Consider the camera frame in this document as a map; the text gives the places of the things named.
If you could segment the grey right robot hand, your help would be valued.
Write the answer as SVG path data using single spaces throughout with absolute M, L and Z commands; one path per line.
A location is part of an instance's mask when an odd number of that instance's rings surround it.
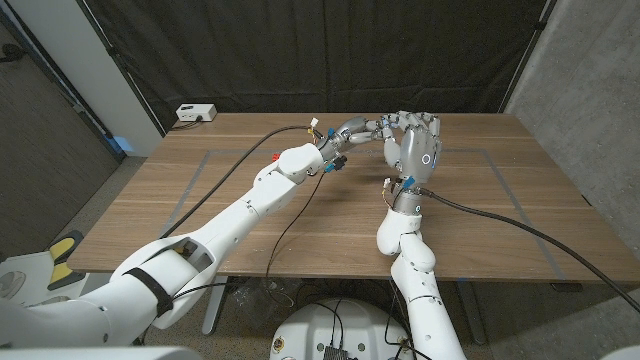
M 385 161 L 399 171 L 391 208 L 419 215 L 421 188 L 435 171 L 442 148 L 440 118 L 427 112 L 398 111 L 384 115 L 381 121 Z

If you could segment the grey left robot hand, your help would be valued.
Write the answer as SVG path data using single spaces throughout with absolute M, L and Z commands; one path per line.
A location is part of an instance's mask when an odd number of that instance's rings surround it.
M 329 162 L 358 145 L 382 139 L 382 127 L 376 121 L 357 116 L 322 138 L 317 148 L 323 160 Z

